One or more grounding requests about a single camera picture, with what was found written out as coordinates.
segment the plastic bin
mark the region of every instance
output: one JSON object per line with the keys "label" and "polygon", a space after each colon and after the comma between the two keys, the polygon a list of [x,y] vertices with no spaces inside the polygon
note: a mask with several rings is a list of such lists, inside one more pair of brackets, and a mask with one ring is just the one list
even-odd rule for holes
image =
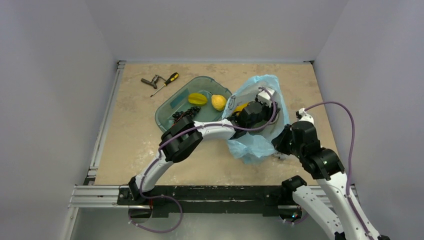
{"label": "plastic bin", "polygon": [[207,103],[200,107],[200,112],[193,119],[198,122],[214,122],[221,119],[223,111],[217,111],[212,106],[212,95],[222,95],[227,100],[232,95],[230,90],[217,83],[211,77],[198,76],[193,78],[157,108],[154,119],[162,132],[167,131],[174,124],[172,115],[175,112],[185,112],[194,106],[188,101],[188,96],[192,93],[200,93],[207,97]]}

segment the white enclosure panel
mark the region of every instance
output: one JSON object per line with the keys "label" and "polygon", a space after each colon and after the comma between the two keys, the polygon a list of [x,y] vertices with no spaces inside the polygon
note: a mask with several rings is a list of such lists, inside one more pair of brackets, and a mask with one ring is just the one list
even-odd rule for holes
{"label": "white enclosure panel", "polygon": [[114,56],[139,61],[314,60],[347,0],[86,0]]}
{"label": "white enclosure panel", "polygon": [[116,62],[83,0],[0,1],[0,232],[57,240]]}
{"label": "white enclosure panel", "polygon": [[[324,100],[356,120],[353,178],[380,233],[422,239],[424,1],[349,1],[314,64]],[[347,114],[327,106],[343,162]]]}

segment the yellow fruit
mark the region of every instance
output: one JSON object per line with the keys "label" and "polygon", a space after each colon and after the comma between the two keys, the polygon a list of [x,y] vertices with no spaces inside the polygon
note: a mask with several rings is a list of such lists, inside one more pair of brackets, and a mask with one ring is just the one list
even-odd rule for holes
{"label": "yellow fruit", "polygon": [[238,105],[235,109],[234,109],[234,111],[232,111],[232,113],[236,113],[236,112],[241,112],[245,107],[247,107],[248,106],[248,102],[246,102],[245,104],[242,104],[242,105]]}
{"label": "yellow fruit", "polygon": [[188,95],[188,102],[196,106],[203,106],[208,102],[208,99],[200,93],[191,93]]}
{"label": "yellow fruit", "polygon": [[212,103],[213,108],[218,111],[224,110],[225,105],[227,104],[227,99],[222,95],[212,95],[210,100],[211,100],[210,102]]}

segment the beige tabletop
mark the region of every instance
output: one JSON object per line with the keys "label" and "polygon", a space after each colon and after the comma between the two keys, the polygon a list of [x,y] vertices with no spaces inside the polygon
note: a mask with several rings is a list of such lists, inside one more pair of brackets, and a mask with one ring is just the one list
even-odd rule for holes
{"label": "beige tabletop", "polygon": [[[174,72],[179,78],[153,97],[154,89],[140,82],[155,74],[167,79]],[[156,109],[191,79],[209,76],[234,93],[250,77],[265,74],[279,78],[290,122],[296,120],[300,108],[322,102],[310,64],[126,64],[95,184],[126,184],[152,161],[162,135],[155,122]],[[321,144],[336,151],[325,108],[316,107],[308,113],[315,119]],[[261,164],[244,164],[233,158],[226,141],[220,139],[203,141],[186,160],[169,168],[157,184],[280,185],[295,175],[316,185],[293,156],[285,160],[270,156]]]}

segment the plastic bag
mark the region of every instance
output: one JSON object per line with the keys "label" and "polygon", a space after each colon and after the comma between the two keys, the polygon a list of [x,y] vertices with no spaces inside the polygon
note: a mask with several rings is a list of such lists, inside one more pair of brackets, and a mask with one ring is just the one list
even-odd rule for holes
{"label": "plastic bag", "polygon": [[271,140],[276,138],[289,123],[289,115],[284,103],[283,93],[280,89],[279,80],[275,75],[253,76],[249,78],[227,101],[222,118],[230,116],[237,106],[255,100],[259,93],[258,87],[268,87],[274,94],[274,101],[278,103],[280,112],[278,119],[272,125],[267,126],[258,133],[246,133],[244,136],[233,140],[227,140],[230,153],[234,158],[241,158],[245,164],[259,164],[267,156],[276,153]]}

